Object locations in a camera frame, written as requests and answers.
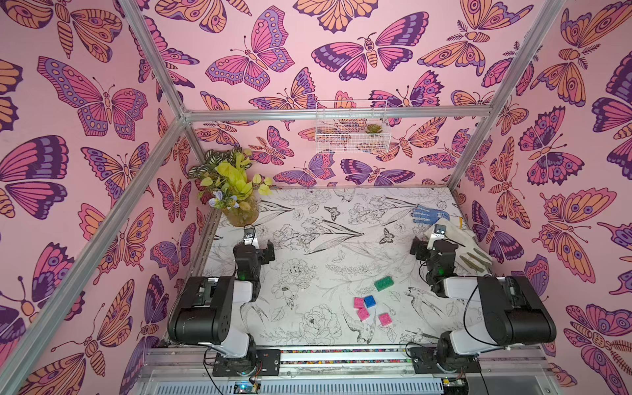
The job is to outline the green lego brick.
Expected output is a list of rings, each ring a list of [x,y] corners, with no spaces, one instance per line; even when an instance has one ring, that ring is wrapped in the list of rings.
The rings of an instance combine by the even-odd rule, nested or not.
[[[394,281],[393,278],[391,278],[391,276],[385,276],[379,280],[377,280],[375,283],[375,289],[377,291],[384,291],[388,288],[390,288],[391,286],[394,286]]]

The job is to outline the blue lego brick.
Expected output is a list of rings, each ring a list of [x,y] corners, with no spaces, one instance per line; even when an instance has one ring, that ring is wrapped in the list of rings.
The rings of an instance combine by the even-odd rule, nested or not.
[[[371,308],[371,307],[376,306],[376,301],[375,301],[375,298],[373,296],[367,296],[367,297],[365,297],[363,299],[363,301],[364,301],[365,306],[367,308]]]

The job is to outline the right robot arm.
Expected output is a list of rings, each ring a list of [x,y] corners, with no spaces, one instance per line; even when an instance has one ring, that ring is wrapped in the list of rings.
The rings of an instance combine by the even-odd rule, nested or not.
[[[525,276],[459,276],[455,271],[462,245],[446,239],[414,238],[410,254],[427,269],[426,284],[437,297],[465,301],[462,328],[443,332],[422,357],[446,373],[474,363],[486,352],[513,346],[551,343],[553,318]]]

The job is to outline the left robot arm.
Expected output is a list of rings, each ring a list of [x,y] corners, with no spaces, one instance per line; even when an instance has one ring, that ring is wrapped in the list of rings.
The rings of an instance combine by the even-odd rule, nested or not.
[[[168,323],[171,342],[203,346],[217,353],[214,375],[275,375],[280,352],[258,350],[253,336],[232,323],[233,310],[258,299],[261,268],[275,259],[272,242],[263,249],[240,243],[233,248],[236,272],[231,276],[192,276]]]

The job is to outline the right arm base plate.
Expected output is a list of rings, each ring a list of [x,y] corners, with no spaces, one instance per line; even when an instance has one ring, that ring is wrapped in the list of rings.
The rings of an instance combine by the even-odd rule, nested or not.
[[[413,346],[407,349],[416,374],[477,374],[482,368],[473,355],[458,355],[436,347]]]

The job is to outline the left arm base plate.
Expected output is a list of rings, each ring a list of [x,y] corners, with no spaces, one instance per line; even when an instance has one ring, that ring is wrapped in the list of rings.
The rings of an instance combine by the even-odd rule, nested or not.
[[[242,358],[228,358],[218,354],[212,368],[214,377],[278,376],[281,368],[279,349],[258,349]]]

